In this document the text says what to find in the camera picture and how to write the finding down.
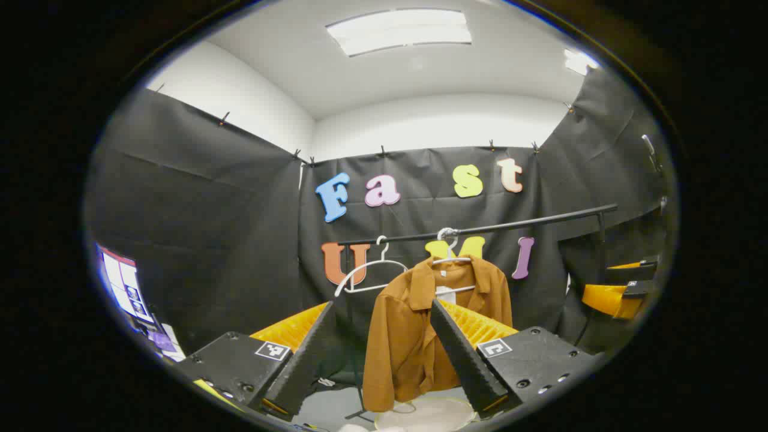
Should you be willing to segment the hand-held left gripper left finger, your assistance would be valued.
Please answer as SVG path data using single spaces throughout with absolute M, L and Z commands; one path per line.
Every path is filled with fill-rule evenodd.
M 298 415 L 335 332 L 334 302 L 252 335 L 222 334 L 176 365 L 203 390 L 239 410 L 290 421 Z

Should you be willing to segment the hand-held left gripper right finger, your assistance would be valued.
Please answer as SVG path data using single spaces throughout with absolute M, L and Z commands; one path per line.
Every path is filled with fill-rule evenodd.
M 516 331 L 466 307 L 434 299 L 436 332 L 464 393 L 482 419 L 541 403 L 586 377 L 599 363 L 540 326 Z

